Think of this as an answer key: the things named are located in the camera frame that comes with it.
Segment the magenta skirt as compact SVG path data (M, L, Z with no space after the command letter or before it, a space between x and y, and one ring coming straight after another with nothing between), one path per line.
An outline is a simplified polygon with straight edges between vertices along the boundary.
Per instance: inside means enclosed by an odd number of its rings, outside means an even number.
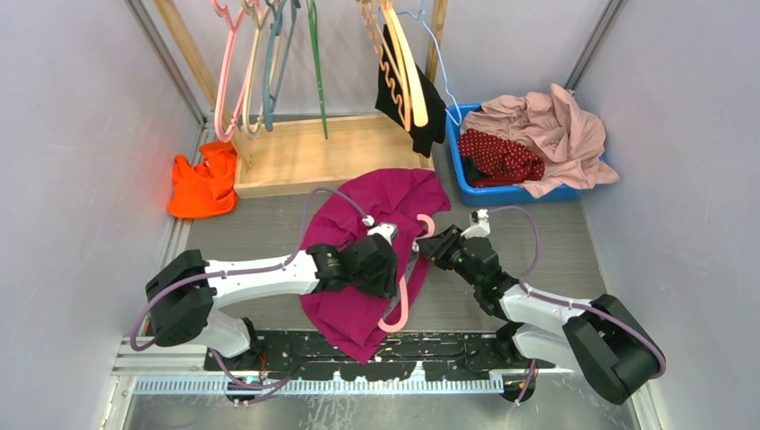
M331 345L365 364L404 327L429 267L412 245L450 209L433 171L386 168L343 184L315 213L302 247L326 279L300 302Z

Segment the light blue hanger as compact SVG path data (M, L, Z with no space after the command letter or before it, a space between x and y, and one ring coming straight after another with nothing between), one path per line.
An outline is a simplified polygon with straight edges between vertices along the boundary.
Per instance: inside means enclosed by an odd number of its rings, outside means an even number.
M412 20L419 22L429 36L427 48L426 71L428 79L435 83L436 78L443 80L443 90L447 98L452 102L453 113L449 110L446 115L454 125L461 125L464 114L458 103L457 98L449 88L448 73L446 71L445 59L442 53L442 41L444 36L445 18L447 12L447 1L426 1L419 2L419 8L416 12L404 11L401 15L408 15Z

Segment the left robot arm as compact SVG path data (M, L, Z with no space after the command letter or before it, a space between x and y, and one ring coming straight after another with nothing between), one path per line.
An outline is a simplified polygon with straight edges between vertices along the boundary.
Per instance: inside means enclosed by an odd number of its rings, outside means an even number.
M387 298L394 290L398 256L389 236L375 233L339 249L316 244L289 257L225 262L205 260L187 250L146 285L150 344L203 345L241 370L258 364L261 345L253 324L221 308L262 297L337 293L354 287L366 296Z

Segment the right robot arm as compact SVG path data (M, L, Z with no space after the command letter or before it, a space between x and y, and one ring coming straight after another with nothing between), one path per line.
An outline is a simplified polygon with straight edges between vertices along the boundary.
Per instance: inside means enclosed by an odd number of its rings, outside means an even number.
M612 295L572 299L533 288L502 269L488 238L456 226L420 239L419 250L469 284L485 314L505 321L497 354L508 367L537 360L572 370L616 405L666 372L661 348Z

